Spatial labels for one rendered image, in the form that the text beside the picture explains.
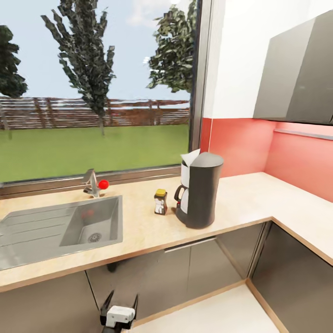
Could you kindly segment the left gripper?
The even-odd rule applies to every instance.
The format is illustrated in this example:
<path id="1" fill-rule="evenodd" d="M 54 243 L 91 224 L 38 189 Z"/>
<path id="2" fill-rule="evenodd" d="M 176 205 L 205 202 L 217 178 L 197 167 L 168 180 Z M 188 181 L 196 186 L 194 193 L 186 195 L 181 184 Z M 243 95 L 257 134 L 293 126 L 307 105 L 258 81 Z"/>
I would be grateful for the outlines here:
<path id="1" fill-rule="evenodd" d="M 107 312 L 108 312 L 107 308 L 108 308 L 109 302 L 111 300 L 111 297 L 113 296 L 113 293 L 114 293 L 114 291 L 112 291 L 111 294 L 109 294 L 106 301 L 101 306 L 100 321 L 101 321 L 101 325 L 104 326 L 102 333 L 122 333 L 123 330 L 131 329 L 132 321 L 129 321 L 127 323 L 116 321 L 114 328 L 106 327 L 106 318 L 107 318 Z M 136 313 L 137 313 L 137 303 L 138 303 L 138 295 L 136 296 L 136 299 L 135 299 L 135 302 L 133 305 L 133 309 L 136 308 L 134 319 L 136 318 Z"/>

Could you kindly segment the bottle of coffee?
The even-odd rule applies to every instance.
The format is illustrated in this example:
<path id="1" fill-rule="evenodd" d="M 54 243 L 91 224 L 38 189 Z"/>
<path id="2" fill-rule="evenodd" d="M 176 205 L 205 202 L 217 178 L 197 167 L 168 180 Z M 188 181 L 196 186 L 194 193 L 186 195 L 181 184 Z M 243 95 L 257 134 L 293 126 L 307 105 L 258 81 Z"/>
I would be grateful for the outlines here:
<path id="1" fill-rule="evenodd" d="M 156 191 L 156 194 L 154 195 L 156 207 L 155 207 L 155 213 L 159 215 L 165 215 L 168 207 L 166 204 L 166 198 L 167 198 L 167 192 L 164 189 L 158 189 Z"/>

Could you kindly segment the paper coffee filter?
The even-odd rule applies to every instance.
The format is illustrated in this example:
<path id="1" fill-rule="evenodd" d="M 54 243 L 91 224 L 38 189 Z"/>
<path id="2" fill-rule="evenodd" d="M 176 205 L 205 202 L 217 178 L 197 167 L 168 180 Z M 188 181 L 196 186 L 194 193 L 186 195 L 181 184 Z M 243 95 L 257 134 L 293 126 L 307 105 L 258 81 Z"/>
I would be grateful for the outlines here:
<path id="1" fill-rule="evenodd" d="M 189 154 L 183 154 L 181 157 L 185 161 L 186 165 L 190 168 L 193 161 L 199 156 L 200 149 L 197 149 Z"/>

